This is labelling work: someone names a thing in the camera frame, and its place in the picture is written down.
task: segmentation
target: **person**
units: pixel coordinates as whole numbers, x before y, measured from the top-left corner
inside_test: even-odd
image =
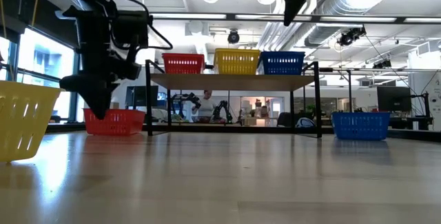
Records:
[[[201,106],[196,108],[196,106],[192,107],[192,113],[196,114],[196,112],[199,110],[198,115],[199,116],[211,116],[213,115],[213,110],[216,107],[216,104],[213,100],[210,98],[212,97],[213,91],[211,90],[204,90],[204,97],[202,99],[199,99],[201,101]]]

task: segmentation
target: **computer screen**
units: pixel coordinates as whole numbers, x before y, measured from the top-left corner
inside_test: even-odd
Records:
[[[412,111],[411,90],[406,87],[377,87],[379,111]]]
[[[150,91],[152,94],[152,106],[158,105],[158,90],[159,87],[157,85],[150,86]],[[147,106],[147,101],[145,98],[145,86],[128,86],[125,95],[125,105],[136,107]]]

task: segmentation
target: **basket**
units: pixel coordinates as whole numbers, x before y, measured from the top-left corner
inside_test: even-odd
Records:
[[[165,73],[200,74],[205,69],[203,54],[163,54]]]
[[[381,141],[387,136],[390,113],[333,113],[332,126],[339,139]]]
[[[99,120],[91,109],[84,109],[85,130],[94,135],[129,136],[143,129],[144,116],[138,110],[108,110]]]
[[[214,65],[219,74],[255,75],[259,50],[216,49]]]
[[[304,52],[262,52],[258,73],[265,75],[300,75]]]
[[[37,153],[62,89],[0,81],[0,161]]]

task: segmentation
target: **wooden shelf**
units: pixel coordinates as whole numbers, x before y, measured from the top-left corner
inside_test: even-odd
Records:
[[[314,82],[313,76],[151,74],[153,82],[169,90],[294,91]]]

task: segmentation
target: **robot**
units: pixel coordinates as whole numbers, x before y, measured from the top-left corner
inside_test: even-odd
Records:
[[[201,101],[193,92],[190,94],[175,94],[172,97],[172,103],[175,101],[179,102],[179,116],[181,116],[182,119],[185,119],[185,116],[183,114],[182,102],[191,101],[196,106],[196,108],[201,107]],[[172,104],[172,112],[173,114],[176,114],[176,109],[174,108],[174,104]]]
[[[229,113],[227,101],[220,101],[220,103],[214,108],[213,118],[212,118],[213,122],[219,122],[222,120],[222,117],[221,117],[221,110],[222,109],[225,110],[225,115],[227,116],[227,123],[232,124],[233,117]]]
[[[153,27],[153,16],[137,0],[144,11],[120,11],[113,0],[82,0],[92,10],[77,10],[71,6],[65,12],[57,12],[60,19],[76,21],[82,71],[60,80],[60,87],[78,92],[98,119],[104,119],[110,107],[113,90],[118,79],[138,78],[141,66],[135,63],[141,49],[173,49],[173,45]],[[285,0],[284,24],[289,26],[306,0]],[[148,42],[148,29],[162,38],[168,47],[152,47]],[[124,59],[115,48],[128,51]]]

